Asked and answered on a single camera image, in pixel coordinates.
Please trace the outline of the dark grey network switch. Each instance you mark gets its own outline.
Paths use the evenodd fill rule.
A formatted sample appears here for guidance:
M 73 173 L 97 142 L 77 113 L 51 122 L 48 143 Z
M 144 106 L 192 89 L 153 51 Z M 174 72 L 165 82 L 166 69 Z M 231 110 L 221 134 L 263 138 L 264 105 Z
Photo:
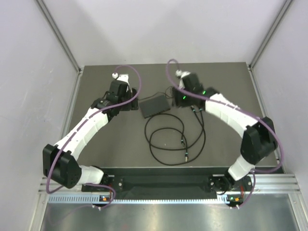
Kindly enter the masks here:
M 167 112 L 170 110 L 170 105 L 164 95 L 155 96 L 151 99 L 139 102 L 139 108 L 144 118 L 149 118 L 154 115 Z

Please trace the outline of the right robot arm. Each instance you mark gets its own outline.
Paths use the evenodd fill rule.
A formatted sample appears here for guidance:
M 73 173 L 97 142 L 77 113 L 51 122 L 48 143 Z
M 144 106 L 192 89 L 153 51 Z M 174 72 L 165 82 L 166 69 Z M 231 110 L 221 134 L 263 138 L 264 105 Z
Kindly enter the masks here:
M 196 73 L 177 70 L 176 77 L 180 82 L 172 88 L 174 106 L 204 110 L 230 126 L 241 137 L 240 155 L 224 175 L 225 186 L 229 190 L 237 190 L 242 185 L 242 178 L 276 150 L 273 121 L 268 117 L 258 121 L 240 112 L 238 106 L 216 89 L 205 89 Z

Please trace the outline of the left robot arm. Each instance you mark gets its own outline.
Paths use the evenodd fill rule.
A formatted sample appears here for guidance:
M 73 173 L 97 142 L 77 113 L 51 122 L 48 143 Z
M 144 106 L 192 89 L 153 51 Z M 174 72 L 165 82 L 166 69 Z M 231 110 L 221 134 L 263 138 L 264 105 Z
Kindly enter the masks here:
M 71 189 L 78 184 L 92 184 L 104 191 L 109 179 L 98 167 L 81 166 L 77 160 L 101 128 L 121 111 L 138 109 L 137 89 L 130 88 L 128 75 L 123 74 L 111 82 L 109 90 L 96 99 L 80 122 L 56 144 L 43 148 L 43 174 L 61 186 Z

